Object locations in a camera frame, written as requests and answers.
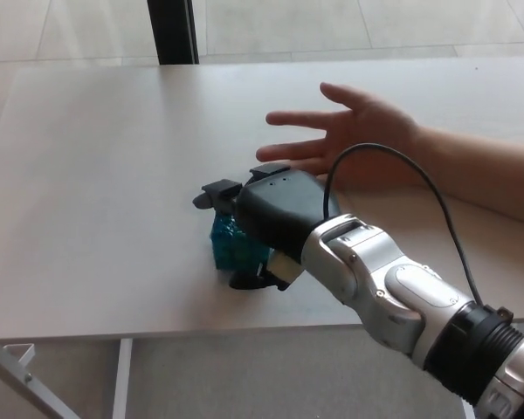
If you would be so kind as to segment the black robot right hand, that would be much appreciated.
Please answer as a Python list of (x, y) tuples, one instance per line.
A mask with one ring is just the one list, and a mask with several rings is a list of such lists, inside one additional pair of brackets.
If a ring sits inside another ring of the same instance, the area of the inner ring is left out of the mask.
[(222, 179), (202, 186), (193, 200), (214, 210), (210, 240), (215, 266), (229, 275), (229, 287), (251, 291), (294, 281), (278, 273), (281, 255), (299, 263), (309, 234), (323, 222), (324, 187), (298, 169), (266, 163), (250, 170), (246, 183)]

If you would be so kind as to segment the person's bare hand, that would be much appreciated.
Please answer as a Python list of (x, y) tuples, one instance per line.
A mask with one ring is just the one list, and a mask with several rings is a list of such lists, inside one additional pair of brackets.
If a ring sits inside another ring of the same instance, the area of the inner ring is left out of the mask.
[[(360, 143), (375, 143), (417, 161), (420, 126), (398, 108), (376, 96), (349, 86), (320, 84), (328, 100), (344, 106), (341, 111), (275, 111), (265, 121), (271, 126), (293, 126), (321, 130), (320, 139), (263, 146), (256, 152), (260, 162), (284, 161), (322, 179), (328, 177), (335, 158)], [(351, 153), (334, 173), (338, 189), (378, 191), (407, 189), (423, 184), (405, 162), (378, 150)]]

